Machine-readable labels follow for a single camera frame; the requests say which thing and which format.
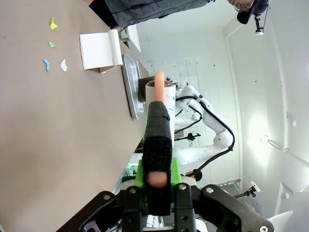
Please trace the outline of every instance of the white wall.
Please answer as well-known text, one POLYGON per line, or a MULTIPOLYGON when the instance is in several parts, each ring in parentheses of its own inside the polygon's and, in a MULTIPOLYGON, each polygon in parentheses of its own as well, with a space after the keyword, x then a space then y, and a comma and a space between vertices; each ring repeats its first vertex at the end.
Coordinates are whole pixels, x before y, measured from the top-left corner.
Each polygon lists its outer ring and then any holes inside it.
POLYGON ((306 0, 274 0, 264 36, 254 35, 253 19, 239 29, 234 19, 225 28, 242 116, 244 189, 252 180, 259 186, 262 191, 249 200, 267 218, 292 210, 292 199, 282 200, 281 193, 309 184, 308 10, 306 0), (263 134, 291 152, 276 150, 263 134))
POLYGON ((137 25, 139 38, 167 35, 171 32, 220 29, 236 14, 227 0, 210 2, 204 7, 171 14, 162 19, 151 19, 137 25))
MULTIPOLYGON (((135 53, 135 56, 151 75, 156 71, 164 71, 166 76, 173 76, 175 82, 191 84, 228 121, 235 137, 238 137, 234 91, 221 30, 170 33, 159 37, 150 35, 140 42, 140 46, 142 52, 135 53)), ((192 111, 183 112, 179 116, 186 115, 191 117, 192 111)), ((202 135, 194 141, 193 146, 213 144, 215 133, 202 122, 185 130, 184 135, 192 131, 202 135)), ((175 145, 188 147, 189 143, 182 140, 175 145)), ((203 181, 198 182, 199 187, 240 178, 238 145, 236 141, 233 152, 203 169, 203 181)), ((183 166, 181 172, 184 174, 200 165, 183 166)))

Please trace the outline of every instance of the table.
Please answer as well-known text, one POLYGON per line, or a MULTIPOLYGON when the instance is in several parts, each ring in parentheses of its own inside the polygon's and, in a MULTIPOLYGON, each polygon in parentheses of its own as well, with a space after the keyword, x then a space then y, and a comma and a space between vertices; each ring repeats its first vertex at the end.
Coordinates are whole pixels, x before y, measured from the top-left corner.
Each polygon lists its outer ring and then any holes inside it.
POLYGON ((0 0, 0 9, 0 224, 54 232, 113 189, 145 122, 130 116, 121 68, 83 70, 79 34, 109 30, 83 0, 0 0))

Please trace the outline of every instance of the metal tray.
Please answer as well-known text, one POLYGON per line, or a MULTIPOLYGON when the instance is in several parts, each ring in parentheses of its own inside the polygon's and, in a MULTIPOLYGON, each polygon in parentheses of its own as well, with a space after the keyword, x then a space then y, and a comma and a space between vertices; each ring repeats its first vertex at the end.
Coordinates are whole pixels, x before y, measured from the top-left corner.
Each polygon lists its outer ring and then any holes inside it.
POLYGON ((135 61, 127 54, 122 57, 122 72, 126 86, 126 95, 133 118, 140 119, 144 114, 143 104, 138 100, 139 72, 135 61))

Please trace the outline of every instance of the white paper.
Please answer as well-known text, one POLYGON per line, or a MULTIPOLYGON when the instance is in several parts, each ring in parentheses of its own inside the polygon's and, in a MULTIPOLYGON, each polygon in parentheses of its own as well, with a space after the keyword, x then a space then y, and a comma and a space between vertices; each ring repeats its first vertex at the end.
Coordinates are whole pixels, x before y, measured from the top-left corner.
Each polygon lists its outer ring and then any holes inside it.
POLYGON ((80 35, 84 69, 110 68, 123 65, 118 31, 80 35))
POLYGON ((67 64, 66 64, 66 59, 64 59, 62 62, 61 62, 61 68, 63 71, 67 71, 68 70, 68 67, 67 67, 67 64))
POLYGON ((122 55, 120 50, 119 34, 116 29, 108 32, 112 45, 112 60, 115 67, 123 65, 122 55))

